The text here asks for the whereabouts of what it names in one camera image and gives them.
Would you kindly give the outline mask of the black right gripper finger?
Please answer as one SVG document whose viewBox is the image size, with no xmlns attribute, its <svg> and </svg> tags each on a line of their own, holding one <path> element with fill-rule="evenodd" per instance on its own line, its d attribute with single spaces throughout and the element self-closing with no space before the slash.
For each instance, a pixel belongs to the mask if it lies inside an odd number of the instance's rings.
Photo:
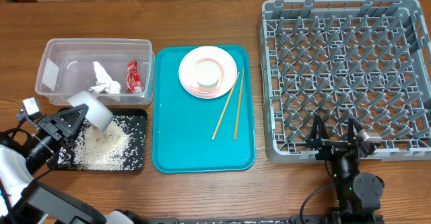
<svg viewBox="0 0 431 224">
<path fill-rule="evenodd" d="M 314 114 L 314 120 L 308 139 L 313 141 L 329 139 L 329 135 L 326 131 L 325 125 L 318 114 Z"/>
<path fill-rule="evenodd" d="M 349 118 L 347 122 L 347 141 L 349 143 L 360 143 L 362 137 L 360 136 L 360 131 L 362 127 L 356 121 L 355 118 Z"/>
</svg>

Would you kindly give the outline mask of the white bowl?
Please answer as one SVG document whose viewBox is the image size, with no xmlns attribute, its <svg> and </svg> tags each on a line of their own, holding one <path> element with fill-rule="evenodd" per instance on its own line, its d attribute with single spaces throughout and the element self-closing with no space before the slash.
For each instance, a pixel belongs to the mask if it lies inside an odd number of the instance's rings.
<svg viewBox="0 0 431 224">
<path fill-rule="evenodd" d="M 81 91 L 67 101 L 73 107 L 85 104 L 88 107 L 85 118 L 101 131 L 105 131 L 114 118 L 113 113 L 88 91 Z"/>
</svg>

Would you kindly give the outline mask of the white napkin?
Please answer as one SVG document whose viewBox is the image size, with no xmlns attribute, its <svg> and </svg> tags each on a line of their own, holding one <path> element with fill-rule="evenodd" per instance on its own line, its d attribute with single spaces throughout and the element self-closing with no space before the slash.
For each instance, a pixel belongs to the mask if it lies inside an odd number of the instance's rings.
<svg viewBox="0 0 431 224">
<path fill-rule="evenodd" d="M 120 102 L 120 83 L 112 79 L 112 77 L 106 72 L 105 68 L 98 61 L 94 61 L 93 65 L 96 76 L 96 84 L 95 86 L 91 86 L 89 88 L 91 94 L 101 102 L 107 100 Z"/>
</svg>

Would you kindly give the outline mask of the red snack wrapper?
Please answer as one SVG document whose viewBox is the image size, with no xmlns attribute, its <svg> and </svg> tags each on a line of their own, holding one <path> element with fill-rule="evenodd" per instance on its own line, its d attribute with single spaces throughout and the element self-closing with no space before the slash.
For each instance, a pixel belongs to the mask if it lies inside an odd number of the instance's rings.
<svg viewBox="0 0 431 224">
<path fill-rule="evenodd" d="M 143 92 L 143 86 L 139 76 L 139 69 L 137 61 L 131 61 L 127 65 L 127 76 L 126 76 L 126 93 L 127 94 L 139 94 Z"/>
</svg>

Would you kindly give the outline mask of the white paper cup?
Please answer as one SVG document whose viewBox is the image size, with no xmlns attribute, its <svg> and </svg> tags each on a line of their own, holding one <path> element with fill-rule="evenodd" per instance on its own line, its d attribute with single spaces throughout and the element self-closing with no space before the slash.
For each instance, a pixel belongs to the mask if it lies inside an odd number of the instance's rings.
<svg viewBox="0 0 431 224">
<path fill-rule="evenodd" d="M 210 92 L 217 89 L 222 73 L 220 66 L 213 61 L 203 61 L 195 67 L 197 90 Z"/>
</svg>

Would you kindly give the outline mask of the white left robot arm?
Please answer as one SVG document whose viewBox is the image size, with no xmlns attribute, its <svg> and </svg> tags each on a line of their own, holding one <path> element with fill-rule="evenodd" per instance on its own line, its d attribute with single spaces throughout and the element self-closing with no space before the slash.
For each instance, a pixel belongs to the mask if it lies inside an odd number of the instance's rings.
<svg viewBox="0 0 431 224">
<path fill-rule="evenodd" d="M 54 217 L 58 223 L 149 223 L 129 210 L 117 209 L 103 215 L 87 203 L 33 177 L 58 155 L 60 148 L 71 146 L 85 120 L 105 129 L 113 119 L 108 108 L 79 103 L 56 114 L 43 115 L 39 105 L 27 99 L 17 119 L 19 123 L 33 124 L 38 133 L 28 135 L 23 145 L 10 135 L 20 132 L 20 127 L 1 133 L 1 195 L 5 203 L 2 223 L 39 223 L 46 216 Z"/>
</svg>

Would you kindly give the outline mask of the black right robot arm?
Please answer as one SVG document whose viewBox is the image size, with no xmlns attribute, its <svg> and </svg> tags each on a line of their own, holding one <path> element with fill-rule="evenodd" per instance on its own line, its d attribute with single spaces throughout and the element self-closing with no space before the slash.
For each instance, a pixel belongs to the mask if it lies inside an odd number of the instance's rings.
<svg viewBox="0 0 431 224">
<path fill-rule="evenodd" d="M 385 183 L 378 176 L 360 171 L 361 159 L 374 153 L 382 141 L 378 133 L 362 128 L 354 118 L 348 119 L 347 135 L 340 141 L 331 141 L 323 120 L 316 114 L 306 147 L 318 151 L 315 159 L 324 161 L 333 183 L 306 198 L 300 207 L 300 222 L 306 222 L 304 208 L 308 201 L 334 187 L 337 206 L 320 217 L 319 223 L 383 223 L 383 217 L 376 216 L 375 211 L 380 209 Z"/>
</svg>

